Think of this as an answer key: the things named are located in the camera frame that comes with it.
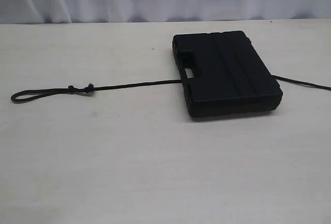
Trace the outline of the black plastic carry case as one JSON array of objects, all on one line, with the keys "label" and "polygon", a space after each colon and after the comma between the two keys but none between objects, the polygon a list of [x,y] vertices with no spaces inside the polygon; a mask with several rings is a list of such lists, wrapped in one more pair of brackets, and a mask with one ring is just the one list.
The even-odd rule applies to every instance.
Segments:
[{"label": "black plastic carry case", "polygon": [[175,35],[173,55],[191,117],[268,112],[283,92],[243,31]]}]

